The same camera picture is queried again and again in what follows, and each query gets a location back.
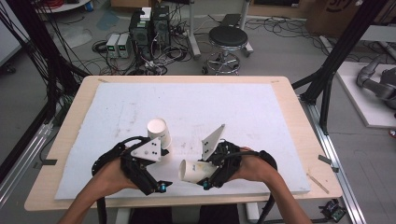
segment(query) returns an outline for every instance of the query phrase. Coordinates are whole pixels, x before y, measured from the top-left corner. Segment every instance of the black stool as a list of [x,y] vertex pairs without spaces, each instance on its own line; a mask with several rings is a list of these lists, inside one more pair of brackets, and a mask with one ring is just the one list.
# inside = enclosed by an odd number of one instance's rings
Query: black stool
[[210,68],[216,72],[216,75],[231,73],[238,75],[239,58],[229,51],[244,48],[248,42],[248,35],[233,26],[218,26],[210,30],[209,42],[222,51],[213,53],[206,59],[207,67],[203,67],[203,73],[207,74],[207,68]]

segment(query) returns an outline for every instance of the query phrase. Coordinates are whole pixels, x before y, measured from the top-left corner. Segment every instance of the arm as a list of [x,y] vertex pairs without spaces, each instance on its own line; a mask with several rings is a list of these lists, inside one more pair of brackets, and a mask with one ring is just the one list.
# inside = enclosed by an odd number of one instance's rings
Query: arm
[[238,178],[263,182],[271,190],[279,212],[285,219],[285,223],[312,223],[305,211],[292,196],[282,176],[259,157],[243,156],[239,170],[230,180]]
[[107,163],[82,189],[58,222],[81,223],[96,200],[122,189],[137,189],[120,169],[120,158]]

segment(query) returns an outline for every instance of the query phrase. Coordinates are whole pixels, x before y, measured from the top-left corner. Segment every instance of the white paper cup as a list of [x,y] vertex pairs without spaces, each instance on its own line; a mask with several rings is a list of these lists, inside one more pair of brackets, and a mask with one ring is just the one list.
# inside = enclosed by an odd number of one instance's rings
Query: white paper cup
[[172,143],[172,137],[169,134],[166,122],[163,119],[156,118],[148,122],[148,137],[151,139],[159,137],[161,139],[161,148],[168,149]]
[[183,160],[178,168],[178,178],[195,184],[212,176],[216,169],[217,167],[210,162]]

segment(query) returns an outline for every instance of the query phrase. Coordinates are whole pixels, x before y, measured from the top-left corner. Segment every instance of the gray robot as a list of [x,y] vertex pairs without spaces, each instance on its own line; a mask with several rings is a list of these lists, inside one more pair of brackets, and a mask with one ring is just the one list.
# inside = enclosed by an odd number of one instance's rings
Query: gray robot
[[381,56],[378,56],[363,67],[358,73],[356,83],[375,93],[375,96],[384,101],[389,108],[396,110],[396,67],[382,72],[379,82],[371,80],[380,61]]

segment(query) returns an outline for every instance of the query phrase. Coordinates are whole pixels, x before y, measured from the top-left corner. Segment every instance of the chair base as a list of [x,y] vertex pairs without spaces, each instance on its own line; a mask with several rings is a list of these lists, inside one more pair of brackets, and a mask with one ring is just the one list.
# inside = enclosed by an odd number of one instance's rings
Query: chair base
[[207,74],[207,68],[210,68],[216,75],[235,73],[238,76],[239,62],[239,58],[229,53],[228,50],[212,53],[206,59],[207,67],[203,67],[203,73]]

